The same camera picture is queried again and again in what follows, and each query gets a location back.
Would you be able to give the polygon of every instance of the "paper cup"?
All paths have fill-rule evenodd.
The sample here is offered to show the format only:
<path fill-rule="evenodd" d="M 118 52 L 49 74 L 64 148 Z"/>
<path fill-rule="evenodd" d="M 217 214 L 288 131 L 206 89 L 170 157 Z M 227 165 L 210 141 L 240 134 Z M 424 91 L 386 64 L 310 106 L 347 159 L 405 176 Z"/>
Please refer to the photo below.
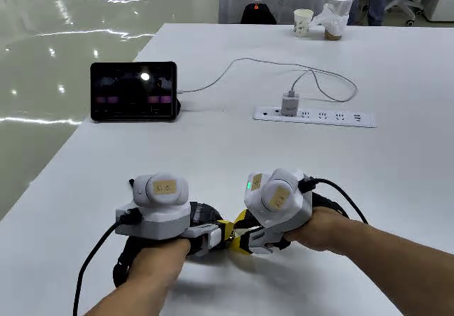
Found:
<path fill-rule="evenodd" d="M 295 24 L 293 31 L 297 37 L 304 37 L 309 32 L 309 23 L 314 16 L 310 9 L 297 9 L 294 12 Z"/>

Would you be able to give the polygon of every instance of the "tablet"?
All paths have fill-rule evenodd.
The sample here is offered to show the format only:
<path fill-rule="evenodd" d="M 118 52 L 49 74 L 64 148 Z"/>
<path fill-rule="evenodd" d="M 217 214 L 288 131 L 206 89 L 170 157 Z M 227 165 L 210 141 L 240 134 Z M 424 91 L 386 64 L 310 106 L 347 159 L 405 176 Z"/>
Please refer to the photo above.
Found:
<path fill-rule="evenodd" d="M 96 62 L 90 67 L 94 121 L 173 121 L 177 117 L 174 62 Z"/>

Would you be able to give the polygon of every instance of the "power adapter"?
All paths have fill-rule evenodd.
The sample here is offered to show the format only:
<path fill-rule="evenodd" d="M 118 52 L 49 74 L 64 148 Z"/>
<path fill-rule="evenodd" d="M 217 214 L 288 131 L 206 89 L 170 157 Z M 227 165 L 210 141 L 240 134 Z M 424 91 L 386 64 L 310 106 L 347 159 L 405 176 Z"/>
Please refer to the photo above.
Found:
<path fill-rule="evenodd" d="M 294 117 L 298 113 L 299 94 L 295 94 L 294 90 L 282 96 L 281 115 Z"/>

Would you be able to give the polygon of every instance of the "human hand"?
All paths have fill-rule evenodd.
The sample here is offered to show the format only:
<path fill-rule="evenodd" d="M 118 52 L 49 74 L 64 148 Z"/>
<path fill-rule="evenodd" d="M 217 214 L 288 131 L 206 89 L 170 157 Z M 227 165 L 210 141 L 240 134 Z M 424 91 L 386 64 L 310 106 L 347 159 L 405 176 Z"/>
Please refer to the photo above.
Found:
<path fill-rule="evenodd" d="M 352 222 L 332 209 L 315 207 L 306 224 L 287 232 L 284 237 L 316 251 L 329 250 L 340 254 L 336 249 L 338 236 L 342 236 L 343 230 Z"/>
<path fill-rule="evenodd" d="M 134 259 L 128 280 L 158 280 L 170 285 L 176 281 L 191 246 L 187 239 L 176 239 L 145 248 Z"/>

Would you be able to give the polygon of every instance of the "power outlet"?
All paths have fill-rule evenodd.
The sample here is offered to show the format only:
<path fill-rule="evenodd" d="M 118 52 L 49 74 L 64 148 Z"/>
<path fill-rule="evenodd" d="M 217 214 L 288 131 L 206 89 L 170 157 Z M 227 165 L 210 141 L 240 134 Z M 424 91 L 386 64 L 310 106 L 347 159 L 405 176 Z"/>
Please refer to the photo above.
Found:
<path fill-rule="evenodd" d="M 377 127 L 374 114 L 351 111 L 299 109 L 296 116 L 288 117 L 282 116 L 279 108 L 276 107 L 257 107 L 253 117 L 263 121 L 360 126 L 363 128 Z"/>

